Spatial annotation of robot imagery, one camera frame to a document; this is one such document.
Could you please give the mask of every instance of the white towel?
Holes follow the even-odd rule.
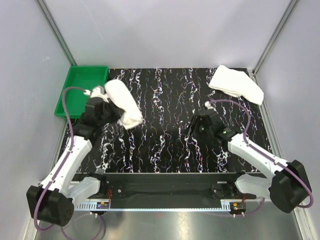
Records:
[[[126,85],[118,80],[109,80],[104,85],[107,97],[120,109],[124,110],[119,124],[125,129],[132,129],[142,123],[143,117]]]
[[[264,100],[264,92],[247,74],[223,65],[216,69],[209,87],[232,97],[243,96],[248,101],[258,105],[261,105]]]

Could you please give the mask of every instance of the green tray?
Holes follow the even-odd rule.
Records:
[[[80,87],[92,90],[96,86],[104,86],[108,77],[107,66],[72,66],[66,76],[59,101],[56,105],[54,114],[59,117],[66,117],[62,106],[62,93],[67,87]],[[66,107],[71,119],[79,119],[85,111],[88,96],[77,89],[71,89],[65,96]]]

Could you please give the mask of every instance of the black surface with white veins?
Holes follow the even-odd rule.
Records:
[[[232,99],[251,114],[249,137],[271,152],[259,107],[241,97],[231,97],[209,88],[215,70],[110,69],[109,79],[118,78],[125,83],[144,120],[142,125],[130,130],[118,123],[106,125],[78,172],[95,172],[97,168],[103,168],[107,173],[255,172],[256,169],[242,158],[210,142],[198,142],[185,135],[193,114],[201,111],[206,101]],[[215,109],[225,124],[244,130],[247,117],[238,106],[217,103]],[[61,153],[69,135],[67,129]]]

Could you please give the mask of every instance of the folded white cloth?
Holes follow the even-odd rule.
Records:
[[[126,85],[118,80],[109,80],[104,85],[107,97],[120,109],[124,110],[119,124],[125,129],[132,129],[142,123],[143,117]]]
[[[223,65],[216,69],[209,87],[232,97],[243,96],[258,105],[261,105],[264,100],[264,92],[246,73],[229,69]]]

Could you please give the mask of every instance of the green plastic bin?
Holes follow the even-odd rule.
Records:
[[[91,91],[96,86],[104,86],[108,78],[108,70],[109,68],[107,66],[70,67],[54,114],[59,117],[66,117],[66,113],[62,106],[62,93],[65,88],[80,87]],[[71,89],[67,92],[65,102],[71,119],[80,118],[81,114],[85,111],[85,105],[88,98],[89,97],[84,95],[82,91],[77,89]]]

